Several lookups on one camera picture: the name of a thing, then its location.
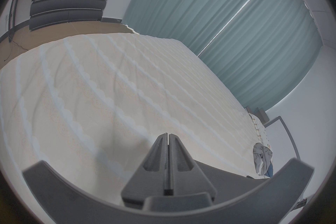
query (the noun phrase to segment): black baseboard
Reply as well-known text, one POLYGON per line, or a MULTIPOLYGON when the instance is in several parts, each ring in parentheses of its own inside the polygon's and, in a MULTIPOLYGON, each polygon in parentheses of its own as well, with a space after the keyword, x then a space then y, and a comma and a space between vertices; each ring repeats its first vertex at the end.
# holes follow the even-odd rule
MULTIPOLYGON (((28 26, 28 25, 29 25, 29 20, 26 20, 24 22, 19 23, 18 25, 15 25, 14 29, 15 29, 15 31, 17 31, 17 30, 19 30, 23 27, 28 26)), ((0 42, 4 41, 7 37, 8 37, 8 31, 0 37, 0 42)))
POLYGON ((121 23, 121 19, 114 19, 114 18, 106 18, 106 17, 102 17, 101 22, 121 23))

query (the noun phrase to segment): curved black frame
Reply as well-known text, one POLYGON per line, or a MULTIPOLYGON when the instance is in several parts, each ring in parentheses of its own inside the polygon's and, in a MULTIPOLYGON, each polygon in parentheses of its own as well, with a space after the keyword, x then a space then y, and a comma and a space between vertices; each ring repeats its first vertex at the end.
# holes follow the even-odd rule
MULTIPOLYGON (((8 0, 0 0, 0 12, 2 13, 8 0)), ((336 9, 336 0, 330 0, 333 4, 334 10, 336 9)), ((21 201, 12 188, 9 185, 9 181, 6 178, 2 182, 7 196, 11 197, 10 205, 15 207, 16 216, 22 220, 23 223, 38 223, 36 216, 30 211, 30 209, 22 204, 21 201)), ((291 224, 301 223, 332 223, 334 222, 334 216, 336 215, 336 205, 334 198, 336 197, 336 159, 330 169, 330 172, 326 176, 321 187, 317 190, 312 200, 304 207, 304 209, 296 216, 291 224)))

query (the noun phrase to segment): bed sheet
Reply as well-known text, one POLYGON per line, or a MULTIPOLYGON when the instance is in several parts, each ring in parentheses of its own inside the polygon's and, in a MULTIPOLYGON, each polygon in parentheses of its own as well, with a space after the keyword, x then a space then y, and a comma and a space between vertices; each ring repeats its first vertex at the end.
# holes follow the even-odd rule
POLYGON ((180 137, 192 157, 258 178, 249 114, 177 40, 131 33, 67 37, 0 71, 1 169, 45 223, 21 171, 46 160, 84 191, 121 204, 120 191, 157 136, 180 137))

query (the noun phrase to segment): curtain fold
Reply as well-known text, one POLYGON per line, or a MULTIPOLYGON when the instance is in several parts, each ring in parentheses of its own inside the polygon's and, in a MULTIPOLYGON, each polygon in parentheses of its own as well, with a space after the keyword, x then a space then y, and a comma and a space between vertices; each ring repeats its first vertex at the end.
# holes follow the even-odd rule
MULTIPOLYGON (((198 55, 247 0, 132 0, 122 22, 198 55)), ((303 0, 251 0, 199 56, 251 109, 268 108, 307 74, 322 41, 303 0)))

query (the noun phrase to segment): tile floor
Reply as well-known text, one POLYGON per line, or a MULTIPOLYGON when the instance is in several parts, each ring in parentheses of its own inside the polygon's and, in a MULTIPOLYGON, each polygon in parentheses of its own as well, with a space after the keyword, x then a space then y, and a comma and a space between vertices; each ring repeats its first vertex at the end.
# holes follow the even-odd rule
MULTIPOLYGON (((32 32, 29 26, 26 26, 15 32, 13 40, 23 48, 30 50, 44 43, 88 33, 132 33, 132 30, 120 23, 76 21, 51 25, 32 32)), ((24 52, 25 50, 13 42, 9 43, 6 38, 0 43, 0 69, 24 52)))

